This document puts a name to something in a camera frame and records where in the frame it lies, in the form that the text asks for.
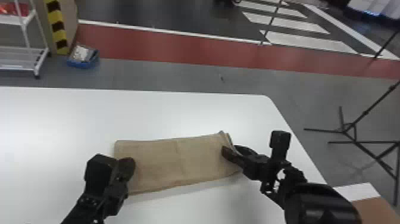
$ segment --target tripod stand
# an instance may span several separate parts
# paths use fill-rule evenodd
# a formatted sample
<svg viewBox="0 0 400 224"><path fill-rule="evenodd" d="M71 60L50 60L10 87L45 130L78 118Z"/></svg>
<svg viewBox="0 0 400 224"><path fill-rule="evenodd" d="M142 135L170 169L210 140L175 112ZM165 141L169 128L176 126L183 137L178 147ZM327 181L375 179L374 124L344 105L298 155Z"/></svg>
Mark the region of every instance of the tripod stand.
<svg viewBox="0 0 400 224"><path fill-rule="evenodd" d="M351 123L345 123L343 119L343 111L342 107L339 107L339 121L340 127L335 130L327 130L327 129L314 129L314 128L305 128L304 130L312 131L312 132L325 132L325 133L338 133L346 136L350 141L329 141L328 144L354 144L371 158L379 163L379 165L388 173L388 175L393 178L395 181L395 189L394 189L394 199L393 205L397 206L398 203L398 194L399 194L399 178L400 178L400 141L359 141L357 139L357 123L360 122L368 113L376 107L383 99L385 99L391 92L393 92L397 86L400 85L400 80L397 81L394 85L390 86L389 89L383 94L377 101L375 101L368 109L363 111L361 115L355 119ZM349 132L353 129L353 136L349 134ZM370 150L368 150L363 144L391 144L389 148L384 150L379 155L373 154ZM397 159L396 159L396 170L395 174L393 174L391 168L387 163L382 161L384 156L387 156L392 151L397 150Z"/></svg>

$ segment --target gray floor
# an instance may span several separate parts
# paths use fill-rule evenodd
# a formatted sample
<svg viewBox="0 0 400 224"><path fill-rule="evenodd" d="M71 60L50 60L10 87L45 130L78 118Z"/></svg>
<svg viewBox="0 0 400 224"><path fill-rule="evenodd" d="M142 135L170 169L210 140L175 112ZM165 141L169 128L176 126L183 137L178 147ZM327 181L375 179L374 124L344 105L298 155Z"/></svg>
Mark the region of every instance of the gray floor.
<svg viewBox="0 0 400 224"><path fill-rule="evenodd" d="M101 59L91 70L79 70L67 67L65 57L48 58L41 74L42 79L35 80L31 73L0 71L0 85L266 95L329 184L371 182L392 201L393 180L382 168L372 163L360 170L372 159L350 145L327 145L328 140L343 139L341 136L305 132L303 127L337 127L340 105L345 119L352 121L395 80L111 59ZM397 89L360 123L360 139L399 138L399 98ZM383 146L373 151L381 152ZM393 153L384 161L394 166L395 156Z"/></svg>

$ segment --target folded cloth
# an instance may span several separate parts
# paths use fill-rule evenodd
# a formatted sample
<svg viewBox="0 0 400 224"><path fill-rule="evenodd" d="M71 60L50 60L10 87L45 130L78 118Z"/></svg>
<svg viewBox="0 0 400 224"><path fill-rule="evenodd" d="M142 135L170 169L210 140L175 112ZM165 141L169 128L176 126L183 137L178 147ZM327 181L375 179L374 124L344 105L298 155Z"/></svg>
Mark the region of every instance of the folded cloth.
<svg viewBox="0 0 400 224"><path fill-rule="evenodd" d="M128 183L133 195L212 181L239 171L237 165L222 157L222 146L233 148L229 134L222 131L193 138L119 140L114 157L136 161L135 174Z"/></svg>

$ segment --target white floor stripe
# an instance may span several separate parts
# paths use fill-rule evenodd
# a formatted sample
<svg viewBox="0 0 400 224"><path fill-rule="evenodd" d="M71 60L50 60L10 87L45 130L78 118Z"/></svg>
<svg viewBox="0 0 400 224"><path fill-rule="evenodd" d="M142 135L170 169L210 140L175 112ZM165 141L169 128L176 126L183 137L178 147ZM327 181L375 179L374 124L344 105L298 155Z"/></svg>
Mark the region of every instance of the white floor stripe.
<svg viewBox="0 0 400 224"><path fill-rule="evenodd" d="M262 0L263 2L279 3L280 0ZM285 1L282 1L282 5L288 5Z"/></svg>
<svg viewBox="0 0 400 224"><path fill-rule="evenodd" d="M285 18L275 18L272 22L273 26L282 26L298 30L306 30L319 33L329 33L324 28L314 23L300 22L295 20L287 20Z"/></svg>
<svg viewBox="0 0 400 224"><path fill-rule="evenodd" d="M175 30L164 30L164 29L156 29L150 27L143 27L143 26L130 26L130 25L123 25L123 24L115 24L115 23L104 23L99 21L90 21L90 20L79 20L80 24L88 24L88 25L96 25L96 26L106 26L106 27L115 27L120 29L131 29L131 30L143 30L143 31L150 31L150 32L157 32L157 33L169 33L175 35L182 35L182 36L194 36L197 38L208 38L208 39L218 39L223 41L235 41L235 42L243 42L243 43L260 43L258 40L251 40L251 39L240 39L240 38L228 38L225 36L216 36L216 35L207 35L202 33L191 33L191 32L181 32Z"/></svg>
<svg viewBox="0 0 400 224"><path fill-rule="evenodd" d="M270 24L271 18L270 16L267 15L259 15L255 13L246 13L243 12L243 14L250 20L252 23L261 23L261 24Z"/></svg>
<svg viewBox="0 0 400 224"><path fill-rule="evenodd" d="M313 6L313 5L304 5L304 6L307 7L309 10L313 11L314 13L316 13L317 15L321 16L322 18L326 19L327 21L331 22L332 24L334 24L338 28L342 29L344 32L346 32L347 34L351 35L353 38L357 39L358 41L360 41L364 45L368 46L372 50L377 52L381 48L381 46L379 46L375 42L369 40L365 36L361 35L360 33L356 32L352 28L350 28L347 25L343 24L339 20L337 20L337 19L333 18L332 16L328 15L327 13L325 13L322 10L320 10L319 8L317 8L317 7ZM399 60L400 59L399 57L397 57L393 53L389 52L388 50L384 50L382 52L382 58L392 59L392 60Z"/></svg>
<svg viewBox="0 0 400 224"><path fill-rule="evenodd" d="M266 11L266 12L269 12L269 13L273 13L276 10L276 7L271 6L271 5L264 5L264 4L248 2L248 1L242 1L237 5L240 6L240 7L244 7L244 8L251 8L253 10ZM288 8L279 8L278 9L278 14L292 15L292 16L297 16L297 17L301 17L301 18L306 18L306 16L301 14L299 11L290 10Z"/></svg>
<svg viewBox="0 0 400 224"><path fill-rule="evenodd" d="M275 9L276 9L276 7L271 6L271 5L264 5L264 4L248 2L248 1L242 1L237 5L240 7L244 7L244 8L251 8L253 10L261 10L261 11L266 11L266 12L270 12L270 13L275 12Z"/></svg>
<svg viewBox="0 0 400 224"><path fill-rule="evenodd" d="M296 17L300 17L300 18L307 18L307 16L301 14L299 11L290 10L288 8L279 8L278 9L278 13L279 14L284 14L284 15L292 15L292 16L296 16Z"/></svg>
<svg viewBox="0 0 400 224"><path fill-rule="evenodd" d="M276 33L271 31L267 33L266 38L272 44L357 54L356 51L354 51L351 47L347 46L341 41L309 38L306 36L290 35L286 33Z"/></svg>
<svg viewBox="0 0 400 224"><path fill-rule="evenodd" d="M270 24L270 21L272 18L267 15L259 15L256 13L243 12L243 14L253 23ZM287 28L291 28L291 29L319 32L319 33L329 33L328 31L326 31L325 29L323 29L322 27L320 27L317 24L300 22L300 21L295 21L295 20L287 20L285 18L275 18L274 21L272 22L272 25L287 27Z"/></svg>

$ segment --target white metal shelf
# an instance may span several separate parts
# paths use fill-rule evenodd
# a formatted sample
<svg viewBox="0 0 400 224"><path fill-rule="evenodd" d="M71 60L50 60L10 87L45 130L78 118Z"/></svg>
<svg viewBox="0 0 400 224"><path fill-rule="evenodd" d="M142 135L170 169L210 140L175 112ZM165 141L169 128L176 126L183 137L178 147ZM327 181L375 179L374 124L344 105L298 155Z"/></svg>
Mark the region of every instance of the white metal shelf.
<svg viewBox="0 0 400 224"><path fill-rule="evenodd" d="M0 46L0 70L28 70L33 71L35 78L39 78L39 69L42 66L49 52L45 34L42 25L39 21L36 7L32 0L29 0L32 10L26 17L21 16L21 9L18 0L14 0L15 8L18 15L0 15L0 25L15 25L20 26L24 36L26 47ZM37 26L42 35L42 40L45 45L43 49L31 48L26 32L26 27L33 20L37 21Z"/></svg>
<svg viewBox="0 0 400 224"><path fill-rule="evenodd" d="M22 24L20 18L17 15L3 15L0 14L0 24L16 25L26 27L36 15L36 10L31 10L28 16L22 17Z"/></svg>

